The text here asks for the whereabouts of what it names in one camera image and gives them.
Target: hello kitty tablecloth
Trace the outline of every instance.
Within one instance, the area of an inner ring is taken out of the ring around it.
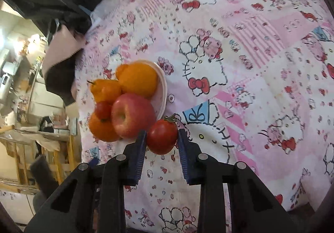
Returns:
[[[86,81],[147,59],[166,75],[165,115],[177,113],[202,152],[246,162],[286,210],[317,208],[334,173],[334,28],[323,0],[104,0],[92,17],[76,64],[84,162],[105,163],[126,145],[90,133]],[[127,224],[195,232],[199,194],[176,147],[147,151],[139,184],[125,187]]]

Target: striped pattern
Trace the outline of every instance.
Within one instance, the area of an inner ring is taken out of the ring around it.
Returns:
[[[243,29],[229,27],[229,31],[248,51],[251,61],[258,68],[266,65],[278,52],[284,49],[283,43],[277,40],[278,33],[275,28],[263,17],[247,18],[239,24],[243,24],[245,27]]]
[[[165,5],[162,0],[145,0],[145,3],[140,9],[146,17],[157,15],[158,9]]]

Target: small red tomato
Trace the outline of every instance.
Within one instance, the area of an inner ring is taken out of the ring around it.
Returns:
[[[177,126],[175,116],[158,120],[147,133],[147,146],[157,155],[170,152],[177,141]]]
[[[95,105],[95,115],[101,120],[111,118],[111,105],[107,101],[100,101]]]

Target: cherry tomato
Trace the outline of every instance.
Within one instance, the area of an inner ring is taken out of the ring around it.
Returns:
[[[170,152],[177,141],[177,126],[175,117],[165,117],[158,120],[147,133],[147,146],[157,155]]]
[[[94,112],[100,120],[109,120],[111,118],[111,105],[107,101],[100,101],[96,103]]]

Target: silver screw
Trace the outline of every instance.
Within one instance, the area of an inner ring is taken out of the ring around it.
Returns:
[[[198,155],[198,158],[202,161],[205,161],[205,160],[208,159],[208,155],[205,154],[205,153],[201,153],[201,154]]]
[[[124,160],[126,159],[126,156],[125,156],[124,154],[119,154],[119,155],[116,157],[116,159],[117,159],[118,161],[124,161]]]
[[[79,170],[80,171],[84,171],[88,168],[88,164],[87,163],[81,163],[79,164]]]
[[[244,162],[238,162],[237,163],[237,167],[239,168],[239,169],[245,169],[246,168],[246,163],[244,163]]]

